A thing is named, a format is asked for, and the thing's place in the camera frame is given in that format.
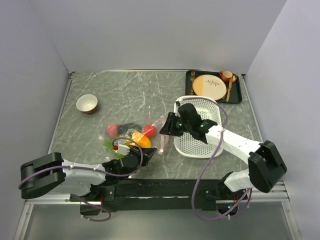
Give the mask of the orange yellow mango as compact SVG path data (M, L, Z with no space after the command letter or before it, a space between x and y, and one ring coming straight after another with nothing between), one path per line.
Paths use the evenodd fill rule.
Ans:
M141 148L151 148L152 142L151 140L145 136L143 133L135 131L132 134L131 139L136 142Z

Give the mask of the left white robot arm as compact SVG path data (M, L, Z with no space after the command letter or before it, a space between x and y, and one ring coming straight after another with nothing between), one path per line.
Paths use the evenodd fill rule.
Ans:
M131 146L123 158L94 165L68 161L53 152L21 165L18 189L25 200L61 193L93 201L103 187L116 185L145 167L156 151L155 147Z

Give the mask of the clear zip top bag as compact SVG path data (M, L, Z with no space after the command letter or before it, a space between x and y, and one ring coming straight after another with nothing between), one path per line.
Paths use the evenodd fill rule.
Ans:
M149 119L138 118L109 124L105 130L106 140L103 144L106 160L122 159L130 147L156 148L156 153L163 154L169 141L167 136L160 134L165 122L166 116L162 114Z

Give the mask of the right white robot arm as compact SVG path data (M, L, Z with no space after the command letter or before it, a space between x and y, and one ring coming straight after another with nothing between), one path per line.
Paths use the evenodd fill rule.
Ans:
M217 192L224 199L248 188L269 193L287 172L273 142L254 141L225 129L213 120L202 119L191 103L179 106L176 113L170 112L159 133L174 137L189 133L195 140L217 146L247 164L247 169L227 173L219 181Z

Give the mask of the pink peach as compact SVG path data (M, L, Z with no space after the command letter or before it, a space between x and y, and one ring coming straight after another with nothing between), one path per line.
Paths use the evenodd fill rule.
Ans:
M106 128L106 133L110 138L116 138L118 137L118 124L110 124L107 128Z

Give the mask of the green grapes bunch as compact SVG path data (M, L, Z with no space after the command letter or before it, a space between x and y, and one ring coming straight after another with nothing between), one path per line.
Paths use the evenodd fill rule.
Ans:
M105 147L105 149L108 152L108 157L110 159L122 159L124 157L124 155L118 153L116 150L114 150L114 146L113 146L113 141L110 139L107 139L103 146Z

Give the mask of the yellow pear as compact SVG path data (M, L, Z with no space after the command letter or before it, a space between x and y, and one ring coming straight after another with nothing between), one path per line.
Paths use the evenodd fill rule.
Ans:
M126 140L126 141L125 141L125 145L126 145L126 146L135 146L135 143L132 142L132 141Z

